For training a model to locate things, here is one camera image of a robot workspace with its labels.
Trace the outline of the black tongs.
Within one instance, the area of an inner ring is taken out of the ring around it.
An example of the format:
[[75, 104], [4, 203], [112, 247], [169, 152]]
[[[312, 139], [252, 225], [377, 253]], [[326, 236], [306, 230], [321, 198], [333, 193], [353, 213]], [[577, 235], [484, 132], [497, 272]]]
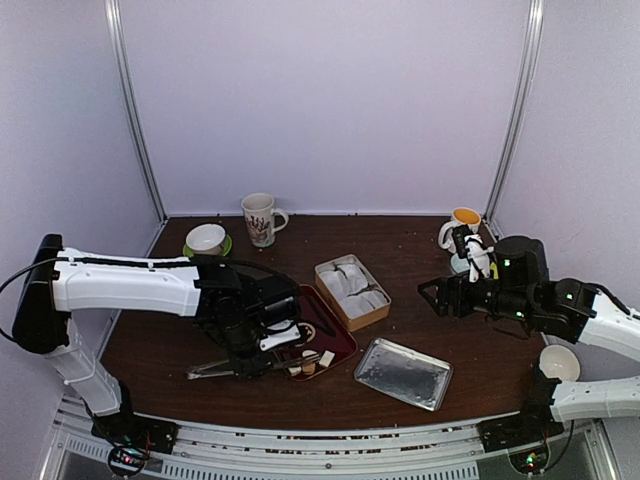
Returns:
[[319, 353], [302, 355], [285, 361], [278, 360], [271, 352], [261, 352], [250, 358], [231, 355], [226, 360], [217, 360], [192, 366], [185, 371], [185, 377], [187, 380], [227, 376], [248, 379], [261, 376], [269, 371], [287, 370], [295, 367], [302, 368], [316, 363], [320, 358], [321, 355]]

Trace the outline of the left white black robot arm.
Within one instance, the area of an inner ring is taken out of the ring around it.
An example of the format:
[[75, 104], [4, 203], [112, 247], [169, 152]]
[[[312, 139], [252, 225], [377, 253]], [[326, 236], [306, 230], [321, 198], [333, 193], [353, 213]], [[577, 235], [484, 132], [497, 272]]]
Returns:
[[191, 320], [227, 352], [231, 375], [276, 369], [274, 350], [301, 340], [299, 286], [254, 262], [224, 256], [102, 256], [66, 248], [46, 235], [24, 280], [9, 339], [48, 359], [80, 396], [96, 426], [123, 444], [144, 433], [123, 382], [82, 341], [80, 310], [144, 311]]

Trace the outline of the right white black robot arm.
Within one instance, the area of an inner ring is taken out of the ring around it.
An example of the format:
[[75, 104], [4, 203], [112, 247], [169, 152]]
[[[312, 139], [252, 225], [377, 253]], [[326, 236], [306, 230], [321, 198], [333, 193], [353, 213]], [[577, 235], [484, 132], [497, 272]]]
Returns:
[[[514, 287], [455, 275], [424, 282], [417, 291], [440, 317], [483, 313], [514, 320], [527, 333], [541, 332], [639, 360], [639, 311], [601, 285], [565, 278]], [[519, 440], [530, 442], [551, 420], [638, 415], [638, 376], [591, 382], [550, 379], [534, 389], [527, 408], [514, 417], [512, 430]]]

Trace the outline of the beige illustrated tin lid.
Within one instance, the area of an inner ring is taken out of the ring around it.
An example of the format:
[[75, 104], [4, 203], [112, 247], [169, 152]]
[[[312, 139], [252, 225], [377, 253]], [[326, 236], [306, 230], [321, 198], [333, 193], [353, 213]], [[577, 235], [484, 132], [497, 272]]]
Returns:
[[354, 379], [393, 399], [437, 411], [446, 395], [453, 366], [383, 338], [371, 341]]

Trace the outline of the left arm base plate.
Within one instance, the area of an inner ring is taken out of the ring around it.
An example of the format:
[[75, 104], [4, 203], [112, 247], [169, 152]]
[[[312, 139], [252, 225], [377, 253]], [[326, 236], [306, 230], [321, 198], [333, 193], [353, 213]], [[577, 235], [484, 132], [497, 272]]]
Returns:
[[112, 445], [130, 447], [143, 453], [171, 454], [179, 427], [176, 423], [133, 415], [124, 418], [94, 417], [91, 434]]

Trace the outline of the brown round chocolate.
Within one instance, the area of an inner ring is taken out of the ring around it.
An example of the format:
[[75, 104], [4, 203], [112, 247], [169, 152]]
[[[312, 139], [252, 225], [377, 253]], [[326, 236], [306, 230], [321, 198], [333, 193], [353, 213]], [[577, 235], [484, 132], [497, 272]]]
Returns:
[[305, 376], [312, 376], [315, 374], [317, 366], [315, 364], [306, 365], [302, 368]]

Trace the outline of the dark red lacquer tray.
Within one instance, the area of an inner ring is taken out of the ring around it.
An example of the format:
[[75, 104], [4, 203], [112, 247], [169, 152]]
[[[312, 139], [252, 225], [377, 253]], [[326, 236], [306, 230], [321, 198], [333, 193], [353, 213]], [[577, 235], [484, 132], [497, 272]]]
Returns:
[[322, 356], [326, 350], [335, 353], [329, 368], [321, 367], [318, 364], [320, 359], [314, 363], [317, 370], [312, 376], [305, 376], [303, 371], [297, 376], [291, 376], [290, 368], [284, 370], [288, 379], [305, 382], [340, 366], [356, 353], [358, 344], [313, 286], [301, 285], [298, 301], [301, 310], [298, 326], [302, 338], [297, 343], [277, 351], [276, 358], [285, 361], [312, 353], [319, 353]]

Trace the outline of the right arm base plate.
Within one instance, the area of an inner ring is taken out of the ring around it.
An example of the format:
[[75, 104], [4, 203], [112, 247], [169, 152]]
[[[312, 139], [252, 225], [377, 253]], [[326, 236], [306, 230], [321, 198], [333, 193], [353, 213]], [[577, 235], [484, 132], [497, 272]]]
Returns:
[[484, 420], [477, 430], [485, 453], [542, 442], [564, 432], [564, 425], [537, 414], [517, 414]]

